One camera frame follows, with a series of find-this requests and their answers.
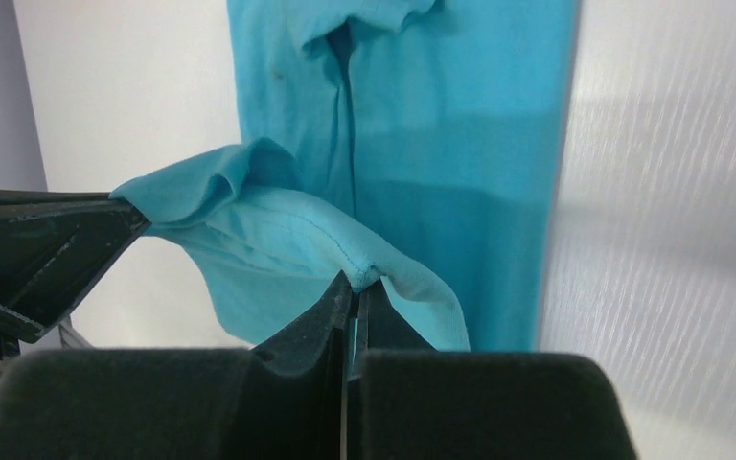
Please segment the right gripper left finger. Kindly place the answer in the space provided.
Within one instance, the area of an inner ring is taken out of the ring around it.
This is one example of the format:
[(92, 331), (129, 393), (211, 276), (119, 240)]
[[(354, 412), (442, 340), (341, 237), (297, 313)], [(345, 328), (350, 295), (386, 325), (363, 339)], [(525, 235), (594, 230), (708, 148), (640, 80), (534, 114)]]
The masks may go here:
[(335, 459), (353, 292), (253, 349), (70, 349), (0, 381), (0, 459)]

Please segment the teal t shirt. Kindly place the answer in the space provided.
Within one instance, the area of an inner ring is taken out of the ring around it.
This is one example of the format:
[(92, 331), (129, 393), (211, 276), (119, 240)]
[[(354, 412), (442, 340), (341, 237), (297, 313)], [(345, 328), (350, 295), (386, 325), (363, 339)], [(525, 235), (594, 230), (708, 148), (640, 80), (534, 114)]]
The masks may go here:
[(242, 141), (115, 191), (259, 343), (343, 273), (442, 350), (536, 343), (576, 1), (231, 1)]

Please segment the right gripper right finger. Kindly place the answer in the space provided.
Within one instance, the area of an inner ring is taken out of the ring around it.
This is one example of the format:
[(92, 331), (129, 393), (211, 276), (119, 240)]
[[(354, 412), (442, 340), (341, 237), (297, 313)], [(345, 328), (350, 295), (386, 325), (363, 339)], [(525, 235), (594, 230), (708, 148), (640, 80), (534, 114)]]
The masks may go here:
[(556, 353), (435, 350), (381, 283), (350, 316), (349, 459), (634, 459), (610, 379)]

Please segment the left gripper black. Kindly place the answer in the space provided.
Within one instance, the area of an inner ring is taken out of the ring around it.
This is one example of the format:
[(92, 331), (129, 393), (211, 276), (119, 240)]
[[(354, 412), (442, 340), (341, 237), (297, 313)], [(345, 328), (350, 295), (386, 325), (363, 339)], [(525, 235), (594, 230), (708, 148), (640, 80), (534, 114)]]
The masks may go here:
[(68, 315), (148, 227), (138, 216), (56, 216), (125, 211), (107, 193), (0, 190), (0, 376)]

